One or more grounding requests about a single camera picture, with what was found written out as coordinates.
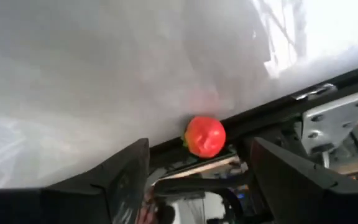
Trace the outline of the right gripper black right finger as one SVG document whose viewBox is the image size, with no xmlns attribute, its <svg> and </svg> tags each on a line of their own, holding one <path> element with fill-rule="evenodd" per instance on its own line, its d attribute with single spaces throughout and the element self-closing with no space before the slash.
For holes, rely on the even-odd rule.
<svg viewBox="0 0 358 224">
<path fill-rule="evenodd" d="M 358 224 L 358 180 L 262 138 L 251 143 L 250 168 L 278 224 Z"/>
</svg>

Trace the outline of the small red round fruit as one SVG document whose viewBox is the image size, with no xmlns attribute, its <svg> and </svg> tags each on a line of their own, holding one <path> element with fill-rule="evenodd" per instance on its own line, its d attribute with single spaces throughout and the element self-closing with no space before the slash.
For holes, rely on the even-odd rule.
<svg viewBox="0 0 358 224">
<path fill-rule="evenodd" d="M 186 126 L 181 140 L 192 154 L 210 159 L 224 147 L 226 131 L 218 119 L 195 116 Z"/>
</svg>

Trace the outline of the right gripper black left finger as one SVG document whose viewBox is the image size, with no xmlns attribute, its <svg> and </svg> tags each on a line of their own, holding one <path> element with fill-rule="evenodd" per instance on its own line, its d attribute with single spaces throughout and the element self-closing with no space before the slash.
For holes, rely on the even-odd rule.
<svg viewBox="0 0 358 224">
<path fill-rule="evenodd" d="M 0 224 L 134 224 L 149 174 L 142 138 L 87 172 L 46 187 L 0 189 Z"/>
</svg>

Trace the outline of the silver metal mounting plate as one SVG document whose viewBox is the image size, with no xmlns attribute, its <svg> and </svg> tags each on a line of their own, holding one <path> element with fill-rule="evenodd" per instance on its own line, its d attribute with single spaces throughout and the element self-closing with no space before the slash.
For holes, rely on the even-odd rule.
<svg viewBox="0 0 358 224">
<path fill-rule="evenodd" d="M 307 155 L 339 147 L 357 123 L 358 93 L 304 112 L 301 142 Z"/>
</svg>

